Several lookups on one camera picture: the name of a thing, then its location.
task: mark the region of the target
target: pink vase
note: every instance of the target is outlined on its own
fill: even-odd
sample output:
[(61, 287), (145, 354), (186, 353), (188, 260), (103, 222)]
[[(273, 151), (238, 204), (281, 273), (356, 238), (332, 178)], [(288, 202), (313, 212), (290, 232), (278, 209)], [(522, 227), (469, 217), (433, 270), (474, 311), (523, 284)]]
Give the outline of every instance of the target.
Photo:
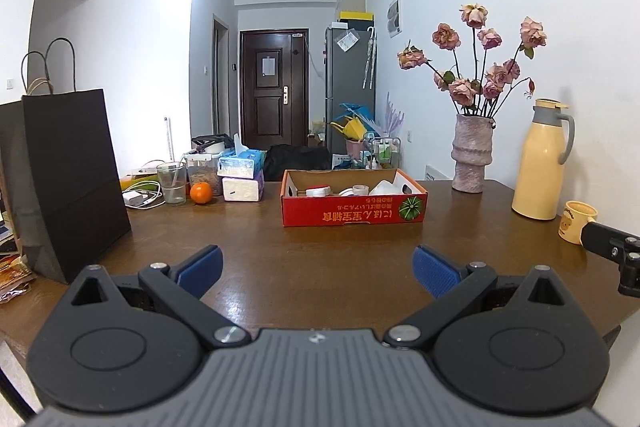
[(460, 192), (477, 194), (484, 187), (484, 167), (493, 158), (494, 120), (481, 116), (456, 116), (456, 135), (451, 157), (456, 161), (452, 186)]

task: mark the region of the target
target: front door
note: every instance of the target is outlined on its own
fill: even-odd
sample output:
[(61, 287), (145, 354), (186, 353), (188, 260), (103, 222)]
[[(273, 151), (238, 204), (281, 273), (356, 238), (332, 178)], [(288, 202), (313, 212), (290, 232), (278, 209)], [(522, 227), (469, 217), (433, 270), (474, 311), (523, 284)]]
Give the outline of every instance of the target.
[(251, 149), (305, 145), (307, 30), (241, 35), (242, 142)]

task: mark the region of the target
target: orange fruit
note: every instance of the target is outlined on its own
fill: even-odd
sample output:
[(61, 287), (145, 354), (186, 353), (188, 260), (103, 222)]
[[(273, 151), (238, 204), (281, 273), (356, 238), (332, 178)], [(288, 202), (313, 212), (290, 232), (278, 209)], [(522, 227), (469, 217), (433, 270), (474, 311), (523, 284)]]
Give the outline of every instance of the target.
[(189, 193), (191, 199), (197, 204), (206, 204), (213, 199), (213, 190), (207, 182), (196, 183)]

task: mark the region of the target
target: yellow mug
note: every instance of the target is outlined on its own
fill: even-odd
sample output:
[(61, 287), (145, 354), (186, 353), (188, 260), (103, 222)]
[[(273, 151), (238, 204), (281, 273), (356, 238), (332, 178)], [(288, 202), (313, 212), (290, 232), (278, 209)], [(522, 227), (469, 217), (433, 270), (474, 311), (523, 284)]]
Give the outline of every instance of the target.
[(574, 245), (581, 245), (580, 235), (587, 223), (595, 221), (598, 211), (590, 204), (581, 201), (567, 201), (564, 204), (558, 235)]

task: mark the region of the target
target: yellow thermos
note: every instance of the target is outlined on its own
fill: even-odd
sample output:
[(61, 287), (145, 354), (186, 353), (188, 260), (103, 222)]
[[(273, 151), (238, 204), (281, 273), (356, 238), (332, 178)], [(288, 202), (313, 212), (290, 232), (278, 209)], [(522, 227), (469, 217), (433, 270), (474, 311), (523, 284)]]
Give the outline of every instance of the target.
[[(520, 172), (511, 208), (533, 219), (554, 219), (564, 176), (564, 163), (574, 146), (574, 118), (562, 114), (569, 108), (556, 100), (540, 98), (533, 108), (533, 123), (522, 148)], [(564, 142), (562, 120), (569, 123)]]

